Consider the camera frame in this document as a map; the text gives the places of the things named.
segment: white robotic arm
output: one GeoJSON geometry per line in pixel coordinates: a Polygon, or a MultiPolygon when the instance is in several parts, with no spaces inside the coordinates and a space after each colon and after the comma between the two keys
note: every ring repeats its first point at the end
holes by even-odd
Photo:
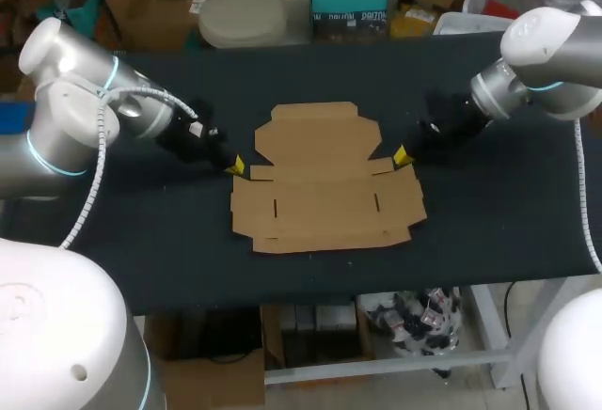
{"type": "Polygon", "coordinates": [[[502,58],[472,78],[469,93],[426,96],[428,115],[407,134],[395,163],[446,154],[531,102],[560,120],[591,114],[602,103],[599,15],[592,1],[571,13],[536,8],[521,15],[502,37],[502,58]]]}
{"type": "Polygon", "coordinates": [[[57,19],[32,33],[19,67],[37,86],[36,111],[26,134],[0,136],[0,198],[56,197],[83,175],[98,154],[106,95],[112,110],[103,112],[101,148],[115,140],[120,125],[185,162],[209,160],[243,172],[241,159],[222,146],[225,136],[211,125],[208,105],[196,101],[193,109],[57,19]]]}

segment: white lid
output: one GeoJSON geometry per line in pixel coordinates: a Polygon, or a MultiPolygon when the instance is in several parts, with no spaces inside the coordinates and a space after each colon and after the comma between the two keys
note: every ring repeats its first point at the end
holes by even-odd
{"type": "Polygon", "coordinates": [[[126,324],[94,262],[0,239],[0,408],[79,410],[115,367],[126,324]]]}
{"type": "Polygon", "coordinates": [[[286,28],[284,5],[280,0],[207,0],[198,28],[217,48],[274,44],[286,28]]]}

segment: table leg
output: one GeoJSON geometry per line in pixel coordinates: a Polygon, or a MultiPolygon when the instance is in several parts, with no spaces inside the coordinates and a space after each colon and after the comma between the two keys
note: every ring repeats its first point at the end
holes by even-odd
{"type": "Polygon", "coordinates": [[[546,280],[531,307],[531,314],[525,326],[519,327],[508,341],[512,359],[498,363],[491,369],[491,377],[496,388],[518,385],[520,374],[525,372],[535,360],[552,317],[569,301],[579,296],[589,281],[589,276],[546,280]]]}

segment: table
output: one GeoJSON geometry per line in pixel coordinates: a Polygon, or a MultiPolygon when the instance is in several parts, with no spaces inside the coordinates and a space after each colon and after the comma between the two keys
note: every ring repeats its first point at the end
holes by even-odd
{"type": "MultiPolygon", "coordinates": [[[[231,144],[247,164],[258,164],[265,161],[253,150],[253,132],[278,103],[351,101],[360,115],[380,123],[383,143],[374,157],[390,156],[424,111],[424,91],[465,91],[469,79],[498,56],[499,34],[480,34],[370,46],[131,55],[127,61],[182,98],[212,103],[231,144]]],[[[588,186],[599,189],[602,167],[595,160],[602,144],[584,131],[588,164],[594,164],[588,186]]],[[[231,232],[231,178],[206,165],[182,165],[123,135],[109,151],[100,197],[74,250],[115,279],[134,314],[595,272],[581,231],[570,123],[523,111],[488,128],[448,164],[416,169],[428,218],[412,229],[412,242],[273,257],[251,253],[251,241],[231,232]]],[[[58,244],[83,204],[84,184],[57,201],[12,202],[3,236],[58,244]]],[[[601,209],[602,196],[591,194],[597,243],[601,209]]],[[[550,296],[565,300],[578,287],[575,280],[552,282],[557,285],[550,296]]],[[[495,351],[503,351],[494,359],[515,365],[525,344],[512,347],[517,339],[508,348],[500,348],[500,339],[493,342],[495,351]]],[[[491,362],[488,355],[474,361],[491,362]]],[[[504,368],[497,386],[511,382],[504,368]]]]}

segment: black electrical cable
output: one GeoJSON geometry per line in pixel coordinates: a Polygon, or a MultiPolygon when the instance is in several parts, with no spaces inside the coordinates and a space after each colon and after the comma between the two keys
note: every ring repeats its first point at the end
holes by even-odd
{"type": "MultiPolygon", "coordinates": [[[[508,338],[512,337],[512,332],[510,331],[510,324],[508,323],[508,296],[510,295],[510,290],[515,284],[516,282],[513,281],[506,290],[506,294],[504,295],[504,321],[506,322],[506,331],[508,332],[508,338]]],[[[529,396],[527,395],[527,387],[525,386],[525,377],[523,374],[520,374],[520,384],[523,386],[523,395],[525,396],[525,404],[527,405],[527,410],[531,410],[531,404],[529,403],[529,396]]]]}

